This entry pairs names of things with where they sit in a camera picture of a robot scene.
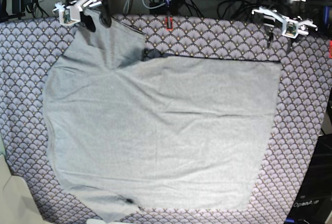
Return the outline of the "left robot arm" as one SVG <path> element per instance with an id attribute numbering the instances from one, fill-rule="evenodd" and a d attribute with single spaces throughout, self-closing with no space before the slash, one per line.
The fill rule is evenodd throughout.
<path id="1" fill-rule="evenodd" d="M 274 41 L 273 30 L 281 29 L 281 35 L 288 39 L 288 49 L 294 42 L 300 41 L 311 31 L 317 31 L 318 27 L 310 18 L 305 18 L 305 4 L 307 0 L 268 0 L 270 6 L 259 6 L 252 9 L 251 14 L 262 17 L 264 29 L 268 34 L 267 47 L 271 47 Z"/>

